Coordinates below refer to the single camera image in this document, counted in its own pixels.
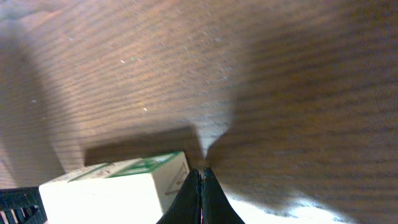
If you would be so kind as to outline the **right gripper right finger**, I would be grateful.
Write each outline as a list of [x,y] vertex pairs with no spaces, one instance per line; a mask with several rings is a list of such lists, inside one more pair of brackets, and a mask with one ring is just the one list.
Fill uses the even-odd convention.
[[208,167],[204,169],[201,183],[201,207],[204,224],[244,224],[229,203],[214,172]]

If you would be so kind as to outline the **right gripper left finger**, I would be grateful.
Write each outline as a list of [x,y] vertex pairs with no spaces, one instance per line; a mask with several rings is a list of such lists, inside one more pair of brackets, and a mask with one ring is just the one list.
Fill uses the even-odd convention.
[[201,175],[193,169],[184,180],[170,208],[157,224],[201,223]]

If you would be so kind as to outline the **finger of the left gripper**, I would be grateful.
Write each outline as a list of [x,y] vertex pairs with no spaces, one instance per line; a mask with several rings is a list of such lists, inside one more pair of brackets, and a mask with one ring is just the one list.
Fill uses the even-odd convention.
[[1,190],[1,224],[44,224],[46,221],[38,187]]

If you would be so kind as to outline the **white ladybug block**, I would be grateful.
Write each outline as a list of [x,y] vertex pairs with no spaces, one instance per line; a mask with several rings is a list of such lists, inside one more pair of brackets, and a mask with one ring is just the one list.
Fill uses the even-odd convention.
[[156,223],[190,168],[183,152],[96,164],[39,186],[49,223]]

